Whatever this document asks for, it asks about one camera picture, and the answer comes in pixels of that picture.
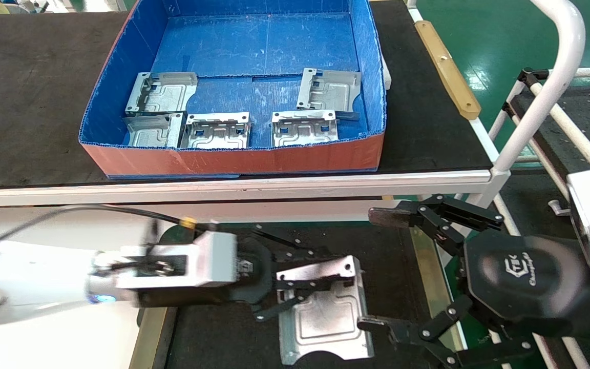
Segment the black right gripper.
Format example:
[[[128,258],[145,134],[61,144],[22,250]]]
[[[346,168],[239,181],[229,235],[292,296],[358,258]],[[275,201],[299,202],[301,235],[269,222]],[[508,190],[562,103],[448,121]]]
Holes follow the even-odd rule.
[[[372,207],[368,211],[372,225],[417,227],[452,256],[462,255],[464,249],[468,294],[495,325],[502,325],[510,333],[525,330],[543,336],[571,334],[576,326],[572,321],[576,304],[590,279],[590,268],[579,243],[547,236],[498,233],[503,220],[497,212],[445,195],[401,201],[394,208]],[[452,224],[485,232],[465,244],[465,237]],[[534,344],[524,338],[461,351],[443,345],[440,337],[468,315],[472,305],[470,297],[460,296],[422,325],[365,316],[358,318],[357,327],[386,333],[395,348],[420,348],[434,368],[483,368],[534,354]]]

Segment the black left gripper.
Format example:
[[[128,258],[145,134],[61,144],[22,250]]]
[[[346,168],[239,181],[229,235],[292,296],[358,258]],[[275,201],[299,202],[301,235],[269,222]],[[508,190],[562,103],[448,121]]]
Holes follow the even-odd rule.
[[[252,271],[246,276],[241,275],[239,282],[234,283],[233,301],[253,304],[253,316],[257,322],[276,318],[304,302],[314,292],[330,291],[337,282],[349,284],[349,277],[341,275],[312,280],[276,279],[272,282],[272,257],[276,262],[319,261],[326,257],[326,252],[307,247],[302,240],[279,228],[253,224],[252,233],[254,238],[244,238],[238,244],[240,260],[252,264]],[[291,291],[293,298],[264,309],[260,303],[272,290]]]

